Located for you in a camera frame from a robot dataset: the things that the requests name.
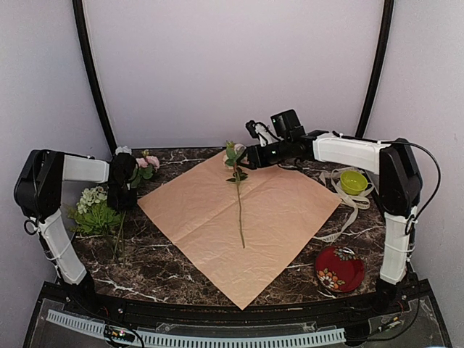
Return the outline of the pink fake rose stem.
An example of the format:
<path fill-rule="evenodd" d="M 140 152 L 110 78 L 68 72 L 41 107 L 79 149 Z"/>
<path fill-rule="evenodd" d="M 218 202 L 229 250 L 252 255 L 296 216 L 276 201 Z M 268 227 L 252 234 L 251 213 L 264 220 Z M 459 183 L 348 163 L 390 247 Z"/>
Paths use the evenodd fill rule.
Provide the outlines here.
<path fill-rule="evenodd" d="M 148 149 L 141 152 L 141 156 L 136 158 L 136 166 L 129 179 L 131 189 L 136 189 L 143 181 L 150 180 L 160 168 L 160 161 L 151 155 Z"/>

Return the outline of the beige wrapping paper sheet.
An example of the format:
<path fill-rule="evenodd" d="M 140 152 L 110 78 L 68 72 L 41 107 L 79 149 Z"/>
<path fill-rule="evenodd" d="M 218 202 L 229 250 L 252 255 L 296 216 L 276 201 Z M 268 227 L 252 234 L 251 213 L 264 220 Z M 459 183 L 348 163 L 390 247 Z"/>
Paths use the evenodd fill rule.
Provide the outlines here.
<path fill-rule="evenodd" d="M 239 185 L 216 154 L 139 199 L 139 207 L 236 306 L 247 307 L 340 204 L 306 175 L 252 170 Z"/>

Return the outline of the blue fake flower stem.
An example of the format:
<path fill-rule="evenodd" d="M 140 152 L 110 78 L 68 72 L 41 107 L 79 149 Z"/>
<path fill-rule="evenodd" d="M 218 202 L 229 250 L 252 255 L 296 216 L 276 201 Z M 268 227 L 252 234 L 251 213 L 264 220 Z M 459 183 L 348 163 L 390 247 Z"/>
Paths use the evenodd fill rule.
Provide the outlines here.
<path fill-rule="evenodd" d="M 115 154 L 118 155 L 118 154 L 132 154 L 132 149 L 128 146 L 119 146 L 118 148 L 116 148 L 115 150 Z"/>

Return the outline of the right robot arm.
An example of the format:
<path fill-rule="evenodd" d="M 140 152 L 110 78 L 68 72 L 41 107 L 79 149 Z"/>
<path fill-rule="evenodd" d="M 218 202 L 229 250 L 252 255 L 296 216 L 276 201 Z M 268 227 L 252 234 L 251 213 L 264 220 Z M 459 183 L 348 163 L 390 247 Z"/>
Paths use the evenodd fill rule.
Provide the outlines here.
<path fill-rule="evenodd" d="M 241 158 L 250 170 L 286 160 L 332 162 L 378 176 L 378 198 L 384 211 L 386 237 L 379 278 L 398 284 L 407 273 L 414 248 L 423 181 L 411 145 L 404 139 L 374 141 L 344 136 L 335 131 L 306 132 L 294 110 L 271 117 L 273 130 L 262 122 L 246 123 L 249 135 L 259 141 L 248 146 Z"/>

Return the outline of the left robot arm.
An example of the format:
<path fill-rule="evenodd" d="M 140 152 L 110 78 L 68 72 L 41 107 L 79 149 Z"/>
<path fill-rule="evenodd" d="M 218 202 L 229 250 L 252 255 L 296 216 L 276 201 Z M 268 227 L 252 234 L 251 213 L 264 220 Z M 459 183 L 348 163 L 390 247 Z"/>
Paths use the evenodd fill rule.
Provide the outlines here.
<path fill-rule="evenodd" d="M 48 149 L 33 150 L 17 179 L 14 200 L 26 217 L 25 231 L 38 234 L 46 258 L 64 283 L 78 285 L 88 272 L 73 249 L 62 219 L 64 181 L 105 184 L 107 206 L 116 212 L 136 203 L 131 188 L 136 159 L 129 153 L 116 154 L 110 162 Z"/>

